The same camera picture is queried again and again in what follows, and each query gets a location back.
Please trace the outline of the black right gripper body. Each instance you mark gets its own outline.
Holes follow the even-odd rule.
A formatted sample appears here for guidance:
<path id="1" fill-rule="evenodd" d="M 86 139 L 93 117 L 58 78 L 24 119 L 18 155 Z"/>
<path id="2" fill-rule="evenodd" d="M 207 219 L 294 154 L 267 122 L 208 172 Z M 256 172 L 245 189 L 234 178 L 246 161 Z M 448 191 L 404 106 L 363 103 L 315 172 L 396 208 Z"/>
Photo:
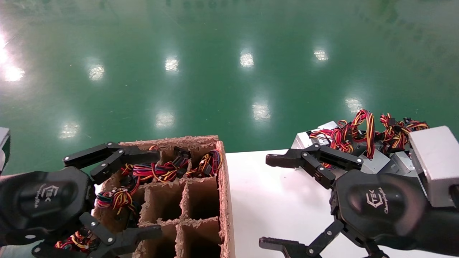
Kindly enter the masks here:
<path id="1" fill-rule="evenodd" d="M 431 206 L 416 178 L 351 170 L 334 182 L 331 207 L 360 247 L 458 256 L 458 210 Z"/>

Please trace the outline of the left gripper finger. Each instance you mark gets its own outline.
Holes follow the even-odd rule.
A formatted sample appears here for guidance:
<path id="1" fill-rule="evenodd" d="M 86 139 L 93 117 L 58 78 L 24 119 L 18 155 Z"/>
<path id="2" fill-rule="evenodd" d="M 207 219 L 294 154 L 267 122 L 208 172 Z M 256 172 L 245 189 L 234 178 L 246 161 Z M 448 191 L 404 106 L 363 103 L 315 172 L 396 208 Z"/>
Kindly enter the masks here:
<path id="1" fill-rule="evenodd" d="M 141 150 L 138 146 L 121 146 L 114 142 L 100 144 L 64 157 L 65 167 L 85 168 L 99 163 L 90 171 L 94 183 L 103 183 L 125 164 L 156 163 L 158 150 Z"/>
<path id="2" fill-rule="evenodd" d="M 122 232 L 112 234 L 88 212 L 83 213 L 79 221 L 99 239 L 99 245 L 93 251 L 82 253 L 69 248 L 57 248 L 51 240 L 44 240 L 32 249 L 32 255 L 35 258 L 117 258 L 133 253 L 142 240 L 162 237 L 162 228 L 159 225 L 126 228 Z"/>

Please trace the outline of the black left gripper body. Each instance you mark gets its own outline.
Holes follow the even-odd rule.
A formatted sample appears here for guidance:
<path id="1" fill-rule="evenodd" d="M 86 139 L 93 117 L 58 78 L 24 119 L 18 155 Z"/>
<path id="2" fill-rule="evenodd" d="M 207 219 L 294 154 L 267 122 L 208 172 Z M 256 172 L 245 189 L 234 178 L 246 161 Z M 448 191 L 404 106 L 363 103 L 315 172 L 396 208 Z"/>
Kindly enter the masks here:
<path id="1" fill-rule="evenodd" d="M 66 238 L 82 227 L 79 217 L 94 200 L 93 181 L 74 167 L 1 176 L 1 245 Z"/>

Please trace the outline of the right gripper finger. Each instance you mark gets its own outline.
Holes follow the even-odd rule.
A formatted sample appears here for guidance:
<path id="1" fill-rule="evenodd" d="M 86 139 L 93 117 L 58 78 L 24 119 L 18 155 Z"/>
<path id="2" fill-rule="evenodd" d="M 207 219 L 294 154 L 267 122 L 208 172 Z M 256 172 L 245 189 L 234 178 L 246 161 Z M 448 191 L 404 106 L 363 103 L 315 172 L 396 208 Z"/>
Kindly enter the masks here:
<path id="1" fill-rule="evenodd" d="M 267 154 L 266 165 L 280 168 L 302 168 L 325 189 L 332 189 L 336 176 L 323 163 L 350 171 L 360 169 L 363 160 L 326 145 L 311 145 L 305 149 L 288 149 L 285 154 Z"/>
<path id="2" fill-rule="evenodd" d="M 280 251 L 285 258 L 321 258 L 323 250 L 341 233 L 349 239 L 360 243 L 366 249 L 368 258 L 386 258 L 386 254 L 377 246 L 377 239 L 389 233 L 389 223 L 381 219 L 363 220 L 357 223 L 346 223 L 335 219 L 323 233 L 309 245 L 298 241 L 261 237 L 259 247 Z"/>

